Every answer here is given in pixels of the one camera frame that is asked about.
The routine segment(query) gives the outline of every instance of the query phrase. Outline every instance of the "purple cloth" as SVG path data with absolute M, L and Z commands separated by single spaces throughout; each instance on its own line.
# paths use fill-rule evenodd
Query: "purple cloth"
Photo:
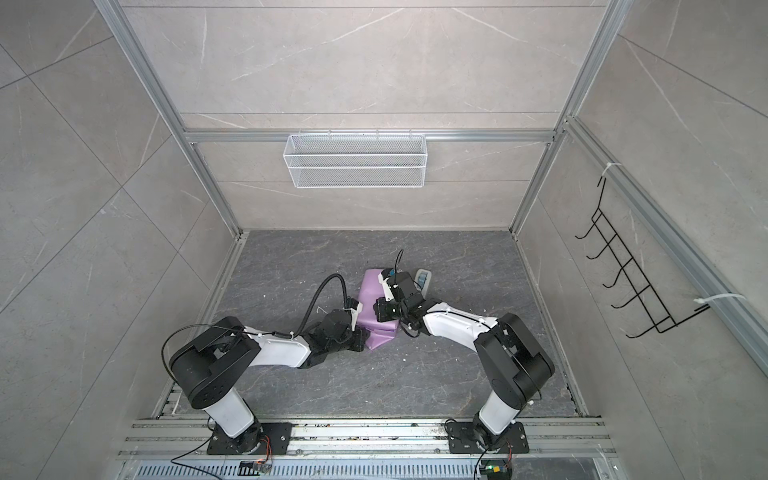
M 373 311 L 377 299 L 384 296 L 384 287 L 379 283 L 379 273 L 381 269 L 366 270 L 357 296 L 357 300 L 362 303 L 362 312 L 357 316 L 357 326 L 371 332 L 366 341 L 366 346 L 371 350 L 387 343 L 397 334 L 397 321 L 379 323 L 376 321 L 376 312 Z

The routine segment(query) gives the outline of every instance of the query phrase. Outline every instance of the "metal grate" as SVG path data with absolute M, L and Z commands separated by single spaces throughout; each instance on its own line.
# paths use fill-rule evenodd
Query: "metal grate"
M 471 478 L 475 466 L 472 458 L 373 459 L 373 460 L 277 460 L 269 474 L 275 480 L 352 480 L 372 478 Z M 202 468 L 227 480 L 254 478 L 240 475 L 239 460 L 187 460 L 188 465 Z M 173 465 L 167 460 L 144 460 L 134 480 L 191 480 L 211 478 L 192 468 Z
M 283 158 L 297 188 L 423 187 L 421 134 L 294 134 Z

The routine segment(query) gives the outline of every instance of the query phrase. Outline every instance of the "aluminum rail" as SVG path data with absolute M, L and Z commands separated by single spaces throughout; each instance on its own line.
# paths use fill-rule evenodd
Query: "aluminum rail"
M 552 141 L 553 130 L 533 128 L 510 129 L 242 129 L 242 130 L 187 130 L 189 142 L 285 142 L 292 134 L 421 134 L 428 141 Z
M 578 118 L 568 118 L 565 130 L 601 170 L 609 162 L 618 163 Z M 605 177 L 611 180 L 616 191 L 648 227 L 654 238 L 667 251 L 701 296 L 709 297 L 718 293 L 736 292 L 726 277 L 683 233 L 626 168 L 616 165 L 615 168 L 605 171 Z M 768 376 L 768 327 L 765 320 L 746 300 L 734 297 L 719 298 L 712 300 L 710 306 L 763 373 Z
M 455 458 L 449 453 L 445 419 L 284 419 L 262 420 L 262 423 L 270 421 L 293 423 L 288 455 L 283 458 Z M 617 456 L 602 419 L 525 418 L 519 421 L 525 425 L 531 452 L 518 457 Z M 210 437 L 206 422 L 203 417 L 137 420 L 125 431 L 118 460 L 161 460 L 189 452 Z M 205 458 L 225 457 L 206 455 Z
M 160 116 L 168 126 L 168 130 L 174 136 L 174 139 L 179 144 L 179 148 L 184 153 L 184 156 L 189 161 L 192 170 L 200 179 L 203 184 L 208 197 L 213 202 L 216 210 L 219 211 L 224 223 L 229 227 L 233 237 L 240 235 L 241 230 L 237 225 L 229 204 L 224 199 L 224 195 L 219 190 L 217 182 L 214 180 L 214 176 L 209 172 L 208 167 L 203 161 L 200 152 L 198 152 L 184 137 L 184 126 L 181 123 L 181 119 L 173 103 L 170 101 L 170 97 L 166 93 L 163 85 L 160 83 L 160 79 L 154 72 L 154 69 L 150 65 L 144 50 L 141 48 L 136 34 L 128 23 L 128 19 L 123 13 L 123 9 L 118 4 L 117 0 L 94 0 L 96 8 L 101 12 L 101 16 L 104 17 L 104 21 L 107 22 L 109 28 L 112 30 L 115 39 L 123 49 L 125 56 L 131 63 L 136 75 L 144 85 L 144 89 L 149 94 L 152 103 L 156 107 Z
M 552 168 L 555 157 L 558 155 L 558 151 L 561 146 L 562 132 L 566 119 L 572 115 L 576 115 L 584 103 L 584 99 L 587 97 L 590 87 L 594 83 L 594 78 L 600 71 L 600 66 L 603 65 L 605 57 L 608 55 L 608 51 L 611 49 L 611 45 L 614 43 L 614 39 L 624 23 L 624 19 L 627 17 L 633 0 L 611 0 L 605 9 L 605 15 L 598 27 L 598 31 L 594 36 L 592 45 L 587 52 L 587 56 L 584 59 L 584 64 L 581 66 L 581 70 L 576 77 L 571 93 L 568 94 L 568 99 L 565 101 L 563 111 L 560 113 L 560 118 L 555 126 L 554 131 L 556 137 L 551 145 L 548 145 L 544 154 L 542 154 L 536 171 L 528 182 L 528 188 L 523 195 L 523 199 L 520 202 L 518 211 L 515 214 L 515 218 L 512 220 L 512 224 L 509 226 L 509 231 L 512 235 L 517 236 L 520 233 L 520 229 L 525 223 L 525 219 L 528 217 L 528 213 L 533 207 L 533 203 L 536 201 L 538 192 L 541 189 L 541 185 L 544 184 L 544 180 L 549 173 L 549 169 Z

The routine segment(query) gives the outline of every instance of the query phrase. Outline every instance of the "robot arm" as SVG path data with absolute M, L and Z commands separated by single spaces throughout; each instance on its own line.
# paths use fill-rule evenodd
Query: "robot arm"
M 374 307 L 378 321 L 397 319 L 478 353 L 493 391 L 475 415 L 468 440 L 476 440 L 484 450 L 505 445 L 518 413 L 554 374 L 554 364 L 524 323 L 510 313 L 501 318 L 478 316 L 439 300 L 425 300 L 406 272 L 383 270 L 381 283 L 385 296 Z M 260 424 L 234 388 L 247 367 L 309 368 L 329 353 L 362 352 L 369 335 L 355 328 L 362 304 L 345 298 L 344 310 L 333 310 L 295 336 L 261 332 L 228 316 L 171 357 L 170 370 L 191 406 L 214 419 L 223 434 L 219 437 L 231 440 L 232 453 L 252 451 L 259 438 Z
M 479 316 L 445 302 L 424 299 L 407 272 L 383 270 L 385 298 L 377 320 L 397 319 L 413 330 L 443 336 L 477 352 L 493 391 L 473 420 L 473 440 L 486 450 L 505 444 L 510 425 L 554 375 L 554 363 L 520 317 Z

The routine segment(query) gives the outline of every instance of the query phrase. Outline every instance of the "vent grille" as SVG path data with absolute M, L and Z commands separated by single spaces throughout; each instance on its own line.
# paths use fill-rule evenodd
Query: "vent grille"
M 359 480 L 371 478 L 471 478 L 474 460 L 380 459 L 380 460 L 279 460 L 265 475 L 238 475 L 239 460 L 187 460 L 188 465 L 215 473 L 227 480 L 266 476 L 275 480 L 312 478 L 315 480 Z M 144 460 L 135 480 L 187 480 L 212 478 L 192 468 L 173 465 L 169 461 Z

